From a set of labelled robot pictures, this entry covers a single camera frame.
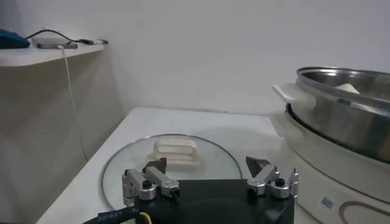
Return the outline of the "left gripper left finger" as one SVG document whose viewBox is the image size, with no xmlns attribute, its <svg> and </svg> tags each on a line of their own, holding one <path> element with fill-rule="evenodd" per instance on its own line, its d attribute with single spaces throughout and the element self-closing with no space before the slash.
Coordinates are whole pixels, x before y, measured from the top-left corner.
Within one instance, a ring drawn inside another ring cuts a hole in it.
<svg viewBox="0 0 390 224">
<path fill-rule="evenodd" d="M 122 200 L 130 206 L 134 198 L 141 201 L 152 201 L 159 192 L 163 197 L 178 199 L 180 185 L 165 175 L 167 159 L 165 157 L 149 161 L 142 171 L 127 169 L 122 174 Z"/>
</svg>

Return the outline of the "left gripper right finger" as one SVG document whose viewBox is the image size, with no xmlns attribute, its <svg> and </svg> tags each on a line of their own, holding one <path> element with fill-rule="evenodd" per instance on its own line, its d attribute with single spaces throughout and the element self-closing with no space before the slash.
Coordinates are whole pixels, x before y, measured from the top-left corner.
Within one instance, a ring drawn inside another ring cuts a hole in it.
<svg viewBox="0 0 390 224">
<path fill-rule="evenodd" d="M 296 168 L 283 176 L 277 166 L 272 165 L 266 159 L 246 157 L 246 164 L 252 178 L 247 180 L 249 197 L 258 198 L 270 190 L 274 198 L 296 198 L 298 194 L 299 173 Z"/>
</svg>

